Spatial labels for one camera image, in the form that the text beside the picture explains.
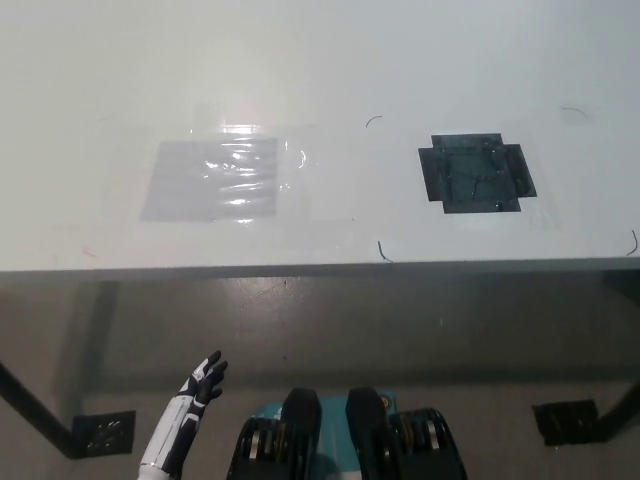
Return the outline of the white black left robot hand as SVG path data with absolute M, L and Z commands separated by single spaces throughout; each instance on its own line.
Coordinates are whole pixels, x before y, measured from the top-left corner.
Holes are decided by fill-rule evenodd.
M 171 398 L 141 458 L 138 480 L 180 479 L 209 403 L 222 390 L 228 362 L 221 351 L 206 357 Z

